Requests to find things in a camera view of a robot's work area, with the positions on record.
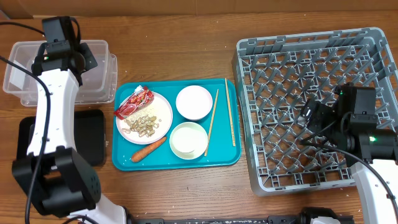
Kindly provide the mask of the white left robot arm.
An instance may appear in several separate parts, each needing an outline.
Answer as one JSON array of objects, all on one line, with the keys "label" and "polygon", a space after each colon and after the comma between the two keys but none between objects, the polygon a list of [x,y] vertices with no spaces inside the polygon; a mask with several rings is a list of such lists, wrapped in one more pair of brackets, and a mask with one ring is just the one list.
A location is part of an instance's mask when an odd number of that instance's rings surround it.
[{"label": "white left robot arm", "polygon": [[75,18],[43,19],[46,41],[39,47],[30,71],[37,81],[38,102],[34,135],[22,159],[12,163],[12,174],[27,195],[25,222],[30,209],[68,222],[133,223],[129,211],[101,192],[99,177],[76,150],[74,109],[83,73],[97,62],[81,42]]}]

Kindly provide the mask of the pale green bowl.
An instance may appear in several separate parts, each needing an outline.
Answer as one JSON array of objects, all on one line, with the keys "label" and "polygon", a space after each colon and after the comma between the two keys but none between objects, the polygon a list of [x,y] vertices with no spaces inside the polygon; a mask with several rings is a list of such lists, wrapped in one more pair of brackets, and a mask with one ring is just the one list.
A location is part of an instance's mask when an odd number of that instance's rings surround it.
[{"label": "pale green bowl", "polygon": [[172,130],[169,144],[177,157],[194,160],[205,153],[208,147],[208,135],[198,123],[184,122]]}]

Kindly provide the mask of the red snack wrapper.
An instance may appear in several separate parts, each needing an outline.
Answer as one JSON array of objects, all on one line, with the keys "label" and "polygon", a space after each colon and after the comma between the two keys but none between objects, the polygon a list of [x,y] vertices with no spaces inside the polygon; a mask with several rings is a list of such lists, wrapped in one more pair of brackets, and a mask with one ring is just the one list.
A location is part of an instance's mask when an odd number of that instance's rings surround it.
[{"label": "red snack wrapper", "polygon": [[127,97],[114,112],[114,115],[123,120],[133,113],[143,109],[154,100],[154,93],[146,86],[139,85],[134,92]]}]

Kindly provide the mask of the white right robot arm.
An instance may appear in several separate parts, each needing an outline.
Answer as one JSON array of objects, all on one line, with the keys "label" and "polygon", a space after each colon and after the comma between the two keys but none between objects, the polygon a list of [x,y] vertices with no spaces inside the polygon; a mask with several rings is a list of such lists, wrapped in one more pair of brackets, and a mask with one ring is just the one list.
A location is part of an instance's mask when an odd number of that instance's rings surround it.
[{"label": "white right robot arm", "polygon": [[397,223],[397,133],[377,126],[376,89],[346,83],[334,94],[332,106],[306,101],[300,119],[312,135],[300,143],[344,155],[366,223]]}]

